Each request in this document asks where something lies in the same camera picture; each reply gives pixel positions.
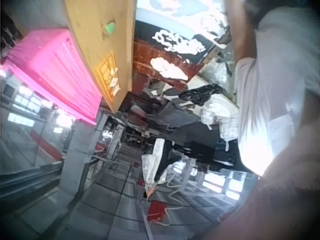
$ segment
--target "black sign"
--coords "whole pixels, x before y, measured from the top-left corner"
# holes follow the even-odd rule
[[[135,21],[134,37],[193,64],[202,62],[214,46],[213,42],[201,34],[196,34],[189,40],[177,33],[138,20]]]

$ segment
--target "pink plastic crate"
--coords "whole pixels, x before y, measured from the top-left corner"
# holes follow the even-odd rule
[[[96,124],[102,95],[69,30],[30,32],[9,52],[4,68],[76,118]]]

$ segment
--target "white shirt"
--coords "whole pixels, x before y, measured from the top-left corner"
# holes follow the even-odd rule
[[[320,95],[320,24],[309,9],[269,12],[255,32],[257,59],[235,69],[243,164],[263,175],[286,148],[301,119],[305,90]]]

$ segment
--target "black plastic bag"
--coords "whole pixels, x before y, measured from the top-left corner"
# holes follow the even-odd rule
[[[221,94],[223,91],[222,87],[217,84],[205,85],[196,89],[184,91],[179,94],[179,98],[185,101],[191,101],[196,105],[202,107],[207,102],[211,95]]]

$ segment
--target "white sleeve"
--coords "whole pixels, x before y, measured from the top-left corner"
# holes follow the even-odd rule
[[[237,104],[240,108],[248,108],[257,102],[259,71],[257,60],[246,57],[238,61],[235,67],[237,85]]]

